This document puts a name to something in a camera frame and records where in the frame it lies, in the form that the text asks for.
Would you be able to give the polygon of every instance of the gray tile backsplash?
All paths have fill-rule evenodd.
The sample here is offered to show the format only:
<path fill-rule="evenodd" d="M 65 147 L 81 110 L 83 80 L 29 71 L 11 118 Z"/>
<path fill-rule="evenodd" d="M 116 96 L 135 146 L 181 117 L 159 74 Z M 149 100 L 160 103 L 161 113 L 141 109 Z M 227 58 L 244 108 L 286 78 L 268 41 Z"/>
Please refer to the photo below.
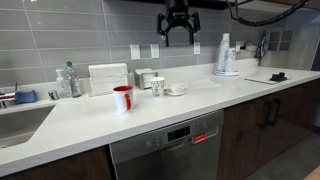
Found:
<path fill-rule="evenodd" d="M 169 33 L 170 47 L 156 33 L 157 15 L 163 4 L 122 0 L 0 0 L 0 87 L 14 82 L 33 84 L 55 81 L 55 69 L 72 61 L 81 78 L 88 77 L 90 64 L 120 63 L 129 70 L 172 68 L 217 61 L 222 33 L 235 41 L 260 43 L 266 28 L 246 27 L 231 20 L 229 10 L 190 8 L 199 12 L 202 30 L 194 37 L 201 54 L 193 55 L 189 34 L 175 28 Z M 241 10 L 251 20 L 274 14 Z M 141 59 L 131 60 L 130 44 L 139 44 Z M 150 44 L 160 45 L 160 58 L 151 59 Z M 237 59 L 253 57 L 251 52 Z"/>

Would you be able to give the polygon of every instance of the tissue box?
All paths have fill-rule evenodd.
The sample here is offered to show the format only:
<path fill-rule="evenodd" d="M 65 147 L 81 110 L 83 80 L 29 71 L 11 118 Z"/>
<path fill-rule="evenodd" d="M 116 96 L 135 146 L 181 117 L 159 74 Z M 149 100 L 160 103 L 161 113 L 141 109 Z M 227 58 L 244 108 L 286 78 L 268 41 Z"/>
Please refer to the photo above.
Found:
<path fill-rule="evenodd" d="M 139 89 L 144 90 L 147 88 L 151 88 L 150 79 L 158 77 L 158 72 L 147 68 L 147 69 L 136 69 L 134 73 L 134 79 L 136 86 Z"/>
<path fill-rule="evenodd" d="M 118 86 L 127 86 L 127 75 L 90 78 L 92 95 L 111 94 Z"/>
<path fill-rule="evenodd" d="M 89 73 L 91 78 L 101 78 L 108 76 L 128 74 L 127 64 L 99 64 L 90 65 Z"/>

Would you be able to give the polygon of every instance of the robotic arm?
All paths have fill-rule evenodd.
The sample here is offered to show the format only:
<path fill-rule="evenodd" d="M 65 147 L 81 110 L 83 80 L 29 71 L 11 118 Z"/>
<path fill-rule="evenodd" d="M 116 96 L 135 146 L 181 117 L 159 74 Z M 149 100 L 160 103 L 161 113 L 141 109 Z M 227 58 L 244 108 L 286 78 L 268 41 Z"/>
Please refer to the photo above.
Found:
<path fill-rule="evenodd" d="M 172 28 L 184 27 L 189 32 L 189 42 L 194 43 L 194 33 L 200 30 L 199 13 L 195 12 L 191 16 L 188 13 L 188 0 L 166 0 L 167 16 L 158 15 L 158 34 L 166 41 L 166 47 L 169 47 L 168 33 Z M 165 30 L 162 29 L 162 22 L 165 20 L 168 26 Z"/>

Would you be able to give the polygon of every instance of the blue sponge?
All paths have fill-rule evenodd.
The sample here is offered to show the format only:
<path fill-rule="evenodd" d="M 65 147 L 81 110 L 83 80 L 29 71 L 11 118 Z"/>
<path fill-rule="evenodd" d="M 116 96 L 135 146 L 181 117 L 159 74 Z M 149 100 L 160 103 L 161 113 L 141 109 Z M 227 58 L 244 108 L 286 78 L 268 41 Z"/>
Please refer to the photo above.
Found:
<path fill-rule="evenodd" d="M 30 92 L 17 91 L 14 98 L 16 104 L 32 103 L 37 101 L 37 94 L 34 90 Z"/>

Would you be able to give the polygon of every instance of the dishwasher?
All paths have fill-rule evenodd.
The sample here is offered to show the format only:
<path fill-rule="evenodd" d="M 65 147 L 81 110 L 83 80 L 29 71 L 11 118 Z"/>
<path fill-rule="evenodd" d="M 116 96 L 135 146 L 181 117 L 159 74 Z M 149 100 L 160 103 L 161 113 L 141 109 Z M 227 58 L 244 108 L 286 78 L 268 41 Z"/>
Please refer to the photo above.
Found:
<path fill-rule="evenodd" d="M 110 144 L 117 180 L 215 180 L 223 111 Z"/>

